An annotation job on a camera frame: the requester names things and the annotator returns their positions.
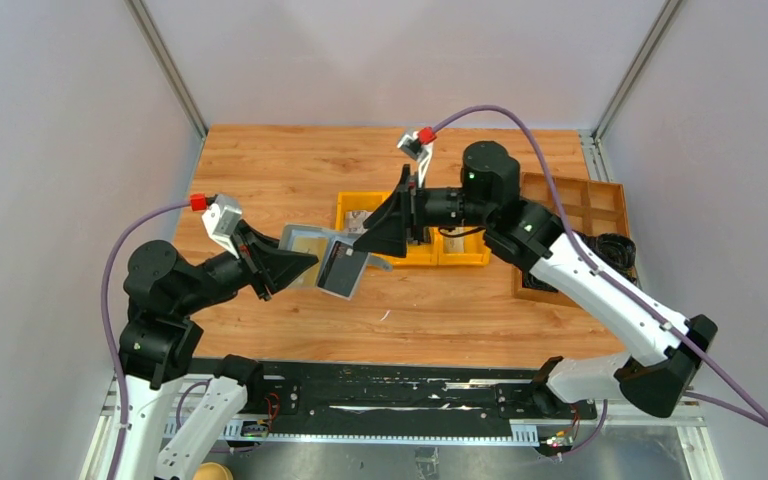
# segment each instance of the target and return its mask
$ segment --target yellow tray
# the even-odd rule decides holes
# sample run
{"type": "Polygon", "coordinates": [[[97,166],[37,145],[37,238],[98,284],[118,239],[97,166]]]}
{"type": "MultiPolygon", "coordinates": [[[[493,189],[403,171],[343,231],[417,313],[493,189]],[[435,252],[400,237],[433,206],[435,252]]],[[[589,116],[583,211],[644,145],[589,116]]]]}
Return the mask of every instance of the yellow tray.
{"type": "MultiPolygon", "coordinates": [[[[378,208],[390,192],[340,192],[337,194],[337,231],[345,228],[346,212],[353,210],[373,211],[378,208]]],[[[481,234],[464,237],[463,253],[444,252],[445,239],[435,228],[432,229],[430,245],[408,245],[405,258],[381,255],[396,267],[433,267],[435,265],[484,266],[490,262],[490,249],[484,245],[481,234]]]]}
{"type": "MultiPolygon", "coordinates": [[[[390,192],[340,192],[337,194],[337,227],[338,232],[345,227],[346,212],[366,210],[371,212],[378,208],[390,192]]],[[[408,245],[408,256],[405,258],[380,255],[394,267],[433,267],[437,265],[437,249],[440,242],[436,235],[431,236],[430,245],[408,245]]]]}
{"type": "Polygon", "coordinates": [[[437,237],[437,243],[440,244],[440,248],[437,249],[437,265],[471,265],[475,267],[487,265],[490,263],[490,249],[484,244],[483,235],[483,232],[467,235],[463,237],[463,253],[447,253],[446,238],[435,228],[434,236],[437,237]]]}

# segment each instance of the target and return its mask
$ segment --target gray wall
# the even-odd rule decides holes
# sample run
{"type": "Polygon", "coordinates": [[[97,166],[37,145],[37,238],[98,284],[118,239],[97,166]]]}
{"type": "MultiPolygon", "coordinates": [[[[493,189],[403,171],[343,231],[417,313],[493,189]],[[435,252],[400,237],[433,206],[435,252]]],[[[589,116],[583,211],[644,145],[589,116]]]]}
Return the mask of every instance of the gray wall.
{"type": "Polygon", "coordinates": [[[208,123],[428,124],[498,103],[583,128],[663,0],[147,3],[208,123]]]}
{"type": "MultiPolygon", "coordinates": [[[[647,289],[718,322],[715,358],[768,407],[768,2],[686,3],[606,146],[647,289]]],[[[767,477],[768,431],[706,415],[725,478],[767,477]]]]}
{"type": "Polygon", "coordinates": [[[111,378],[102,265],[198,147],[124,2],[0,1],[0,478],[77,477],[111,378]]]}

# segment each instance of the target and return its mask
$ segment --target wooden box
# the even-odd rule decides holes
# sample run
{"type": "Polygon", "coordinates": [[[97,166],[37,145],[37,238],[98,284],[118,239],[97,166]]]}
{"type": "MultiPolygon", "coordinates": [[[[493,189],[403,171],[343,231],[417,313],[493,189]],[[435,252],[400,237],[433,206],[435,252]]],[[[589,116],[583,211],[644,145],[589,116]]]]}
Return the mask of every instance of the wooden box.
{"type": "MultiPolygon", "coordinates": [[[[631,237],[622,185],[577,178],[554,178],[561,196],[561,203],[573,229],[591,236],[619,233],[631,237]]],[[[557,213],[549,193],[549,185],[541,173],[523,174],[522,196],[541,203],[557,213]]],[[[516,267],[512,270],[511,291],[515,298],[555,305],[578,306],[563,293],[523,287],[522,272],[516,267]]]]}

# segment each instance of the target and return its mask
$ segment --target wooden surface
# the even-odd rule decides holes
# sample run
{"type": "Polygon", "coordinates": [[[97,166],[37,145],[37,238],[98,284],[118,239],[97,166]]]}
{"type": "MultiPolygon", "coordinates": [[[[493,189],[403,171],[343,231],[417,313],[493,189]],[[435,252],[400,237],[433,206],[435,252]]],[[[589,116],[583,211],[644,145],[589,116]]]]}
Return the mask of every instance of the wooden surface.
{"type": "MultiPolygon", "coordinates": [[[[400,128],[213,126],[193,192],[227,193],[259,231],[286,223],[334,227],[337,193],[387,190],[401,165],[400,128]]],[[[536,132],[552,172],[587,178],[574,131],[536,132]]],[[[450,129],[435,142],[428,186],[458,185],[461,153],[496,140],[540,171],[519,131],[450,129]]],[[[192,263],[220,252],[199,215],[182,216],[175,245],[192,263]]],[[[511,296],[510,266],[368,269],[355,297],[287,290],[262,302],[249,290],[197,314],[197,354],[261,359],[537,367],[548,357],[587,358],[622,350],[587,313],[511,296]]]]}

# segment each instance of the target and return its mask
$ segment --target purple cable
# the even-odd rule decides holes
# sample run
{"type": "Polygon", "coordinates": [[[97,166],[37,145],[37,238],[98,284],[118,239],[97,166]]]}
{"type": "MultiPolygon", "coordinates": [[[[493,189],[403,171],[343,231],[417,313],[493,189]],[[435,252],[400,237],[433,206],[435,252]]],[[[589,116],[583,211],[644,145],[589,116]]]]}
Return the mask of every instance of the purple cable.
{"type": "MultiPolygon", "coordinates": [[[[202,382],[196,382],[189,387],[187,387],[186,390],[184,390],[184,393],[181,394],[181,399],[178,400],[178,408],[175,409],[175,425],[180,429],[181,425],[184,423],[181,421],[181,412],[184,410],[184,400],[187,399],[187,395],[190,394],[193,390],[196,389],[196,387],[207,387],[210,385],[210,380],[204,380],[202,382]]],[[[257,447],[248,447],[248,448],[231,448],[228,449],[225,448],[212,448],[210,449],[210,453],[245,453],[245,452],[251,452],[257,447]]]]}
{"type": "MultiPolygon", "coordinates": [[[[116,243],[113,244],[113,248],[110,250],[110,255],[107,256],[107,263],[104,265],[104,274],[101,277],[101,324],[104,327],[104,336],[107,338],[107,348],[110,350],[110,358],[113,360],[113,371],[116,373],[116,384],[119,391],[119,404],[122,406],[119,412],[119,424],[128,425],[128,386],[125,383],[125,372],[122,370],[122,362],[119,360],[119,352],[116,347],[116,339],[113,337],[113,327],[110,324],[110,305],[108,303],[108,292],[110,291],[110,274],[113,272],[113,262],[116,260],[116,255],[122,248],[122,244],[128,236],[136,230],[140,225],[146,223],[154,217],[162,215],[166,212],[178,210],[190,205],[190,202],[184,201],[175,203],[166,207],[158,208],[153,212],[149,212],[142,217],[138,218],[134,223],[128,226],[119,238],[116,239],[116,243]]],[[[107,471],[107,480],[113,480],[116,478],[116,470],[119,469],[119,460],[122,458],[122,448],[125,446],[125,433],[127,428],[120,427],[119,433],[116,436],[116,446],[113,448],[113,457],[110,460],[110,469],[107,471]]]]}
{"type": "MultiPolygon", "coordinates": [[[[649,315],[652,316],[659,324],[667,325],[669,322],[666,318],[664,318],[660,313],[658,313],[657,310],[655,310],[653,307],[651,307],[649,304],[647,304],[642,298],[637,296],[636,293],[631,291],[631,289],[627,288],[625,285],[620,283],[618,280],[614,279],[612,276],[608,275],[604,271],[599,271],[597,268],[596,262],[590,258],[588,255],[585,254],[584,249],[581,247],[581,244],[579,243],[579,238],[575,233],[573,232],[572,226],[569,223],[569,219],[567,218],[567,214],[564,211],[564,206],[561,204],[561,196],[558,194],[558,188],[555,186],[555,181],[552,178],[552,173],[549,171],[549,165],[546,162],[546,158],[543,156],[543,151],[540,149],[540,145],[537,143],[537,139],[534,138],[534,134],[531,133],[531,130],[528,129],[528,127],[525,126],[525,124],[520,120],[516,115],[514,115],[513,112],[506,108],[499,107],[497,105],[476,105],[474,107],[469,107],[461,110],[460,112],[455,113],[454,115],[449,116],[442,122],[435,125],[431,130],[434,133],[438,133],[443,128],[447,127],[452,122],[469,115],[470,113],[474,112],[497,112],[501,113],[502,115],[505,115],[511,121],[513,121],[517,127],[519,127],[520,130],[522,130],[522,133],[525,134],[526,138],[528,138],[528,142],[531,144],[532,148],[534,148],[534,153],[537,155],[537,160],[540,162],[540,168],[543,170],[543,175],[546,177],[546,183],[549,185],[549,191],[552,193],[552,201],[555,204],[555,208],[558,211],[558,216],[561,218],[561,222],[564,225],[564,231],[566,232],[567,236],[570,239],[570,243],[572,244],[575,251],[578,253],[578,255],[584,260],[584,262],[594,271],[599,272],[599,276],[602,277],[606,282],[608,282],[611,286],[622,292],[626,297],[628,297],[631,301],[636,303],[640,308],[646,311],[649,315]]],[[[730,410],[734,413],[737,413],[739,415],[743,415],[746,418],[749,418],[750,420],[753,420],[765,427],[768,428],[768,411],[764,409],[754,398],[752,398],[751,395],[749,395],[749,392],[747,392],[743,387],[741,387],[737,381],[731,377],[716,361],[714,361],[713,358],[711,358],[704,350],[699,348],[698,345],[693,343],[689,338],[687,338],[686,335],[678,331],[673,326],[670,326],[669,332],[673,334],[676,338],[678,338],[682,343],[687,345],[690,350],[693,351],[696,355],[699,356],[699,358],[702,359],[703,362],[705,362],[709,367],[711,367],[714,372],[719,375],[720,378],[723,379],[723,381],[728,384],[729,387],[731,387],[732,390],[734,390],[735,393],[740,396],[741,399],[743,399],[744,402],[746,402],[750,407],[752,407],[753,410],[755,410],[759,417],[755,416],[747,416],[745,415],[745,410],[741,409],[740,407],[734,406],[730,403],[724,402],[722,400],[718,400],[716,402],[711,402],[714,405],[720,406],[722,408],[725,408],[727,410],[730,410]]]]}
{"type": "Polygon", "coordinates": [[[605,421],[607,419],[608,419],[608,401],[602,400],[602,414],[599,416],[599,422],[596,424],[596,428],[593,430],[593,432],[586,439],[584,439],[583,442],[572,447],[572,450],[563,454],[562,456],[560,454],[551,455],[551,456],[542,456],[530,462],[526,462],[525,464],[520,465],[520,467],[533,467],[535,465],[539,465],[546,461],[549,461],[552,463],[560,463],[563,461],[564,457],[569,457],[570,455],[574,455],[580,452],[581,450],[584,450],[584,447],[590,445],[590,443],[596,439],[596,436],[599,435],[599,432],[602,431],[602,428],[605,426],[605,421]]]}

